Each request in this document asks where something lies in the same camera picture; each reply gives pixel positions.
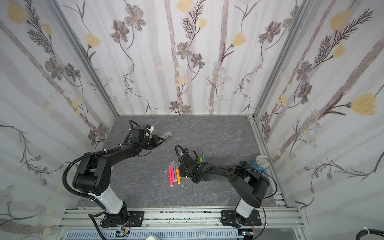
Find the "small blue marker pen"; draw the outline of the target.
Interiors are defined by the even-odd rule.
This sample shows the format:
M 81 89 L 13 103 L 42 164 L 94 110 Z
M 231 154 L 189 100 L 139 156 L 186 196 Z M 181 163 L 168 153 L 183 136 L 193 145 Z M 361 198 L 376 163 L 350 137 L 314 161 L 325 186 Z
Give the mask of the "small blue marker pen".
M 173 164 L 173 170 L 174 170 L 174 182 L 178 182 L 178 177 L 177 177 L 177 168 L 176 165 Z

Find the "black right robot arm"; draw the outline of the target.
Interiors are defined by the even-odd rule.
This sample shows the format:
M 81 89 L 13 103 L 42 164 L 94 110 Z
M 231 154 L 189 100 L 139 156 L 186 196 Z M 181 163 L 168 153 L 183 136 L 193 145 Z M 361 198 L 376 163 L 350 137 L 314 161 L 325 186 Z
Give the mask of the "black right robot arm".
M 262 206 L 270 186 L 263 173 L 250 164 L 240 161 L 237 165 L 219 166 L 193 159 L 187 149 L 176 150 L 181 165 L 181 176 L 188 177 L 195 184 L 208 181 L 228 182 L 240 196 L 233 211 L 221 211 L 221 223 L 225 227 L 260 226 L 257 222 L 256 208 Z

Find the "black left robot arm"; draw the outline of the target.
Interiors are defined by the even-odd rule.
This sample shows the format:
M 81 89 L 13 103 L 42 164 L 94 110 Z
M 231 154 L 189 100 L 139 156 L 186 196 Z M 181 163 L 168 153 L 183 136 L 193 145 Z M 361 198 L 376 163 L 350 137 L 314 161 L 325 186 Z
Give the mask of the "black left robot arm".
M 130 127 L 123 143 L 109 150 L 85 153 L 63 172 L 63 186 L 70 193 L 88 198 L 102 208 L 103 228 L 123 227 L 132 219 L 127 204 L 110 187 L 111 168 L 123 160 L 138 157 L 142 150 L 152 151 L 165 142 L 153 134 L 151 125 Z

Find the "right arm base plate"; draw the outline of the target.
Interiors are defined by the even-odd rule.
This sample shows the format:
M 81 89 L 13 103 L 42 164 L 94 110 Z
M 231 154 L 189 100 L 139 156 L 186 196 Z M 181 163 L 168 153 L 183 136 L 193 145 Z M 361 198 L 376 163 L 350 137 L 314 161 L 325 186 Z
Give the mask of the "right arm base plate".
M 259 211 L 253 210 L 248 218 L 242 217 L 235 210 L 221 211 L 220 222 L 224 227 L 253 227 L 261 226 L 262 221 Z

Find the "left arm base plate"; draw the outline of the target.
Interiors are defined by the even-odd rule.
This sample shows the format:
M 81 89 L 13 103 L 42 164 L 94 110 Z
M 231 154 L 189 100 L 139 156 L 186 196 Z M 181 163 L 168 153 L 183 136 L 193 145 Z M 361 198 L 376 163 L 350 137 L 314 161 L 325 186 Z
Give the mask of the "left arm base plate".
M 127 211 L 123 210 L 121 213 L 112 215 L 105 214 L 100 225 L 102 228 L 112 227 L 141 227 L 144 219 L 144 211 Z

